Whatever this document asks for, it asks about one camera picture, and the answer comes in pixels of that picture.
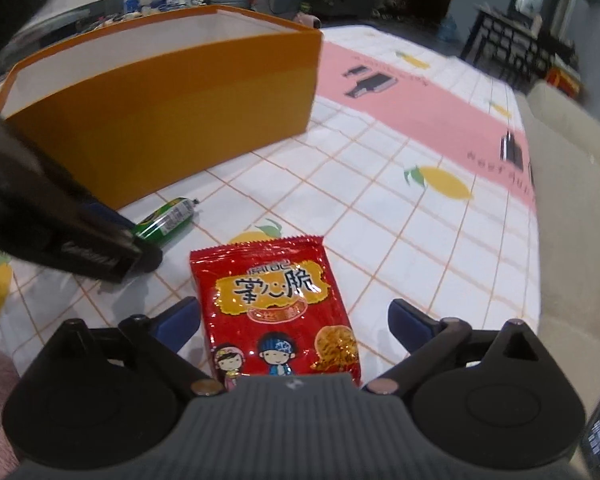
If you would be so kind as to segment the green sausage stick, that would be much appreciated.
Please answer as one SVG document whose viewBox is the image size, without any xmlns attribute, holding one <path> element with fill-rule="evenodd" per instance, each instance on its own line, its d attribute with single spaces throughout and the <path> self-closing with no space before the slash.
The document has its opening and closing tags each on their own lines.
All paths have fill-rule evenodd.
<svg viewBox="0 0 600 480">
<path fill-rule="evenodd" d="M 194 218 L 198 205 L 196 198 L 174 198 L 137 223 L 132 232 L 145 242 L 166 246 Z"/>
</svg>

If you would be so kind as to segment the red noodle snack bag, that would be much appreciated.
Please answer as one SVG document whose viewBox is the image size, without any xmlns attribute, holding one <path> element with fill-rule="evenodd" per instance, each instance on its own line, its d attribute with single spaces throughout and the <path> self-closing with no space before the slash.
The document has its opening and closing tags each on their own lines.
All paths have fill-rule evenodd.
<svg viewBox="0 0 600 480">
<path fill-rule="evenodd" d="M 347 373 L 358 342 L 323 240 L 306 235 L 194 250 L 211 368 L 226 390 L 249 376 Z"/>
</svg>

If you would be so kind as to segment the orange cardboard box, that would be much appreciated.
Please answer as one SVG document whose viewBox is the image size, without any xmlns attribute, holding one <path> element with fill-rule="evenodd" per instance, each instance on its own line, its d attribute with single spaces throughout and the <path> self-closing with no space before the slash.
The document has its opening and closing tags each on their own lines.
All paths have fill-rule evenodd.
<svg viewBox="0 0 600 480">
<path fill-rule="evenodd" d="M 228 6 L 137 18 L 17 63 L 0 116 L 119 209 L 306 130 L 322 42 Z"/>
</svg>

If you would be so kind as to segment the patterned tablecloth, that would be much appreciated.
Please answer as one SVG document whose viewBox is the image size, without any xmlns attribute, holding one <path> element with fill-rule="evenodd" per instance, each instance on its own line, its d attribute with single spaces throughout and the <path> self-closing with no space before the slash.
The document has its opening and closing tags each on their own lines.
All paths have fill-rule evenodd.
<svg viewBox="0 0 600 480">
<path fill-rule="evenodd" d="M 538 220 L 512 88 L 368 27 L 335 27 L 322 38 L 320 84 L 297 134 L 207 162 L 121 205 L 139 222 L 174 198 L 198 202 L 157 271 L 108 285 L 2 263 L 0 350 L 17 370 L 67 318 L 113 326 L 193 295 L 189 254 L 235 240 L 324 240 L 365 377 L 404 357 L 387 322 L 396 297 L 475 328 L 509 318 L 538 325 Z"/>
</svg>

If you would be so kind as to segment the white tv cabinet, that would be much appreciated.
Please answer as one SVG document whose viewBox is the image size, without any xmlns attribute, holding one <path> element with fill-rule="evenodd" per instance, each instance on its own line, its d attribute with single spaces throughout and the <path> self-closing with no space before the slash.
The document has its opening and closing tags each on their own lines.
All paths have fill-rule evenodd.
<svg viewBox="0 0 600 480">
<path fill-rule="evenodd" d="M 32 44 L 39 48 L 49 46 L 84 32 L 101 18 L 122 15 L 128 0 L 94 0 L 74 8 L 47 15 L 33 24 L 25 22 L 17 25 L 16 18 L 0 14 L 0 80 L 6 72 L 26 55 L 35 51 Z"/>
</svg>

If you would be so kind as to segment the beige sofa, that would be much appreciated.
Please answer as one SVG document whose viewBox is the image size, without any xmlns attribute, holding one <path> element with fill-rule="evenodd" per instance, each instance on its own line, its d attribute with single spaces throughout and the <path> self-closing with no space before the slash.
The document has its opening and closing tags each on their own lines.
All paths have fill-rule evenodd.
<svg viewBox="0 0 600 480">
<path fill-rule="evenodd" d="M 540 338 L 592 413 L 600 402 L 600 122 L 544 81 L 516 96 L 540 239 Z"/>
</svg>

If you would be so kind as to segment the pink backpack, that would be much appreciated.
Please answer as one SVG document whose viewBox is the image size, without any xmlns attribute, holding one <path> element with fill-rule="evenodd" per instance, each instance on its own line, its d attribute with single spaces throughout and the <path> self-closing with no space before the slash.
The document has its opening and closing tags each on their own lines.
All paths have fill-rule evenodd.
<svg viewBox="0 0 600 480">
<path fill-rule="evenodd" d="M 319 18 L 317 18 L 315 15 L 313 14 L 309 14 L 306 12 L 298 12 L 295 16 L 294 16 L 294 21 L 300 25 L 309 27 L 309 28 L 313 28 L 313 29 L 321 29 L 322 28 L 322 22 Z"/>
</svg>

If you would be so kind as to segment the orange stool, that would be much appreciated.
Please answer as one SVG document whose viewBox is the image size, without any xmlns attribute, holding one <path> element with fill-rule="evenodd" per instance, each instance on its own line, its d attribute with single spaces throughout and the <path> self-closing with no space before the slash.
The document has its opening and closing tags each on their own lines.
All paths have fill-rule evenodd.
<svg viewBox="0 0 600 480">
<path fill-rule="evenodd" d="M 552 66 L 546 76 L 545 81 L 550 86 L 562 92 L 568 98 L 577 100 L 581 92 L 581 83 L 575 76 L 570 75 L 563 68 Z"/>
</svg>

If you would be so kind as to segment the black dining table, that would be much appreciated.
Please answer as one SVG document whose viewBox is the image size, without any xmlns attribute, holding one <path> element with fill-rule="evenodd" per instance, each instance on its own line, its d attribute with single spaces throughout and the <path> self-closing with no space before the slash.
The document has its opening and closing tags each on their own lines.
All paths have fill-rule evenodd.
<svg viewBox="0 0 600 480">
<path fill-rule="evenodd" d="M 545 30 L 532 32 L 486 4 L 478 4 L 476 10 L 460 59 L 475 68 L 497 68 L 500 78 L 515 89 L 544 79 L 557 61 L 568 68 L 577 62 L 572 42 L 559 40 Z"/>
</svg>

